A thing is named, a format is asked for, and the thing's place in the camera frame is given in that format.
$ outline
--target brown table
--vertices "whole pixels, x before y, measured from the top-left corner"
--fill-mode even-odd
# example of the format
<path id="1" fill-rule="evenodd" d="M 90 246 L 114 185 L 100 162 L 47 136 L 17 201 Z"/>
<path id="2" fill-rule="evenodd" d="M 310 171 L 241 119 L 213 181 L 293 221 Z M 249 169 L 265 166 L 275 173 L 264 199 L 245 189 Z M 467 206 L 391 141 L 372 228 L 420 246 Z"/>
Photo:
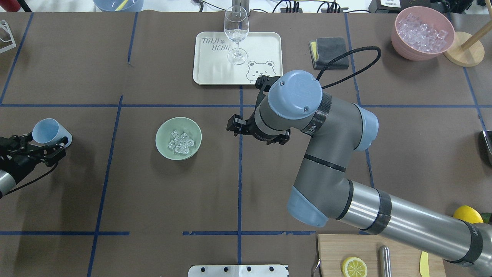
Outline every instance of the brown table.
<path id="1" fill-rule="evenodd" d="M 0 54 L 0 136 L 53 117 L 73 144 L 51 175 L 0 200 L 0 276 L 184 277 L 191 265 L 279 263 L 301 277 L 316 259 L 316 233 L 359 233 L 335 220 L 315 229 L 287 212 L 308 136 L 294 131 L 287 145 L 269 146 L 235 138 L 227 119 L 251 114 L 257 90 L 193 82 L 195 37 L 222 31 L 222 12 L 1 16 L 19 46 Z M 482 39 L 486 59 L 474 68 L 442 55 L 411 62 L 391 46 L 394 19 L 253 12 L 250 26 L 281 36 L 284 72 L 317 74 L 308 52 L 317 37 L 381 47 L 370 70 L 327 90 L 380 122 L 347 177 L 448 215 L 461 205 L 490 212 L 492 170 L 477 138 L 492 129 L 492 36 Z M 473 33 L 488 15 L 452 19 Z M 355 54 L 349 70 L 328 71 L 321 83 L 373 55 Z M 159 126 L 175 116 L 203 131 L 199 152 L 184 162 L 166 160 L 154 145 Z M 45 171 L 38 166 L 26 181 Z"/>

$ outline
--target wooden cutting board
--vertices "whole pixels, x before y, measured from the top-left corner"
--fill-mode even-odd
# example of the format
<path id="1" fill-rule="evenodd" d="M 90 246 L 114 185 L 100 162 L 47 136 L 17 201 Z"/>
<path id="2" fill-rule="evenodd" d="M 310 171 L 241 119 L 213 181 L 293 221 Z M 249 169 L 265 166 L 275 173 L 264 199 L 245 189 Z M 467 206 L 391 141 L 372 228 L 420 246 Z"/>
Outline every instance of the wooden cutting board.
<path id="1" fill-rule="evenodd" d="M 368 277 L 382 276 L 378 250 L 390 249 L 392 276 L 420 277 L 420 250 L 374 235 L 318 235 L 319 258 L 323 277 L 343 277 L 341 264 L 348 257 L 361 258 L 368 267 Z M 442 258 L 429 253 L 430 277 L 446 277 Z"/>

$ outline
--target green bowl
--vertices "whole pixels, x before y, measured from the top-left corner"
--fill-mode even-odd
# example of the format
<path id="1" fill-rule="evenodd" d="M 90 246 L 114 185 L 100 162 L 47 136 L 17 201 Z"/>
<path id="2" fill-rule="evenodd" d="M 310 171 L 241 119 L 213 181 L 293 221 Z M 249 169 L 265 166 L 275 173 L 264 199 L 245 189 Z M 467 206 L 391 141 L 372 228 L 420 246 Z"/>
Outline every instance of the green bowl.
<path id="1" fill-rule="evenodd" d="M 171 141 L 171 133 L 176 130 L 178 133 L 187 133 L 189 138 L 195 141 L 195 146 L 189 148 L 188 154 L 174 153 L 167 147 Z M 173 161 L 182 161 L 191 158 L 202 144 L 202 130 L 193 120 L 186 117 L 175 117 L 164 122 L 157 130 L 155 135 L 155 145 L 159 153 Z"/>

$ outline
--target blue joint cap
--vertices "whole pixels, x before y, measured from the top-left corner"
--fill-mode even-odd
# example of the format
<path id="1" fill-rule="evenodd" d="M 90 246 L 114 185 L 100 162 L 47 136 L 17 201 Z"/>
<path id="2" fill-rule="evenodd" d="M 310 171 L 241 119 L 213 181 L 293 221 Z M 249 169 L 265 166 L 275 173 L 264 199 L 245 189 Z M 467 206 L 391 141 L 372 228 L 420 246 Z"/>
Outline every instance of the blue joint cap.
<path id="1" fill-rule="evenodd" d="M 379 130 L 379 121 L 377 117 L 372 112 L 359 107 L 359 105 L 354 104 L 361 113 L 362 117 L 362 137 L 359 146 L 354 149 L 354 151 L 364 151 L 369 148 L 372 141 L 376 139 L 377 131 Z"/>
<path id="2" fill-rule="evenodd" d="M 318 109 L 323 90 L 314 76 L 304 70 L 293 70 L 280 77 L 270 88 L 268 104 L 285 119 L 303 119 Z"/>
<path id="3" fill-rule="evenodd" d="M 328 218 L 295 187 L 290 192 L 287 210 L 295 219 L 314 227 L 323 227 L 328 222 Z"/>

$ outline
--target bear face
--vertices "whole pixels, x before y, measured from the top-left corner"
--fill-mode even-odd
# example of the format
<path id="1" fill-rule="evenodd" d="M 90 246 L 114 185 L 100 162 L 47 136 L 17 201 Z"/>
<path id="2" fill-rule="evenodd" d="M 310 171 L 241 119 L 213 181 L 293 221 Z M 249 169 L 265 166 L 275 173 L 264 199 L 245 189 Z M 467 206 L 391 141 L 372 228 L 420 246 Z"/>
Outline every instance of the bear face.
<path id="1" fill-rule="evenodd" d="M 249 61 L 248 64 L 249 71 L 246 74 L 246 78 L 249 81 L 256 81 L 258 77 L 266 76 L 276 76 L 274 71 L 274 62 L 267 61 L 264 64 L 258 64 L 255 61 Z"/>

